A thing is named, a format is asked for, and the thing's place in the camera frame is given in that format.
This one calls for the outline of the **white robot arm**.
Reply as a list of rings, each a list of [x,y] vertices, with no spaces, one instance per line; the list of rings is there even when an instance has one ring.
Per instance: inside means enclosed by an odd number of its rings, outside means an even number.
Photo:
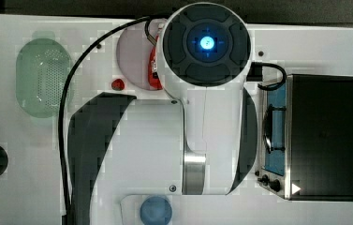
[[[169,225],[176,195],[226,195],[239,182],[252,43],[215,3],[174,12],[156,42],[161,91],[101,93],[70,120],[67,225]]]

